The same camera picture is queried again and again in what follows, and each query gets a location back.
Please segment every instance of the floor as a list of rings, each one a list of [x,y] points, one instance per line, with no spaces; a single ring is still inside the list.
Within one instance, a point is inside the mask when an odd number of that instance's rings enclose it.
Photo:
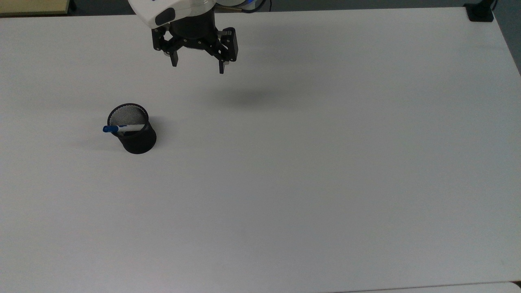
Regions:
[[[74,0],[71,15],[134,14],[127,0]],[[479,0],[272,0],[272,11],[461,7]],[[265,5],[260,11],[267,11]],[[499,0],[494,11],[506,43],[521,72],[521,0]]]

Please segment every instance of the white robot arm housing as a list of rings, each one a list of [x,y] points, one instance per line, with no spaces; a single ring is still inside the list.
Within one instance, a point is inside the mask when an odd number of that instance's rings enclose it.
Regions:
[[[204,14],[215,0],[129,0],[134,12],[151,29],[185,17]]]

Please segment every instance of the mesh cup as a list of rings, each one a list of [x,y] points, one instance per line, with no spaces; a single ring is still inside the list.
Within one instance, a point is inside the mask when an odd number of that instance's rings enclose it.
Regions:
[[[125,150],[132,154],[148,152],[156,143],[156,132],[148,121],[148,113],[137,104],[123,104],[117,106],[107,118],[108,125],[135,125],[144,124],[140,131],[113,132]]]

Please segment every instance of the black mesh pen holder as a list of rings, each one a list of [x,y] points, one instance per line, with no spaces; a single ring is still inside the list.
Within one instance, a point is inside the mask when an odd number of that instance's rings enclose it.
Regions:
[[[148,121],[148,113],[140,105],[128,103],[117,106],[108,116],[107,124],[111,126],[144,124],[139,131],[112,133],[129,153],[146,153],[156,143],[156,132]]]

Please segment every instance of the table surface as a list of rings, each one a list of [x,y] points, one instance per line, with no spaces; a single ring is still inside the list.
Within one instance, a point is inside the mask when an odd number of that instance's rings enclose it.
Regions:
[[[513,283],[475,284],[427,288],[391,289],[380,293],[519,293],[521,289]]]
[[[521,279],[521,78],[464,8],[0,19],[2,292],[325,293]],[[101,128],[144,106],[127,153]]]
[[[0,15],[66,14],[69,0],[0,0]]]

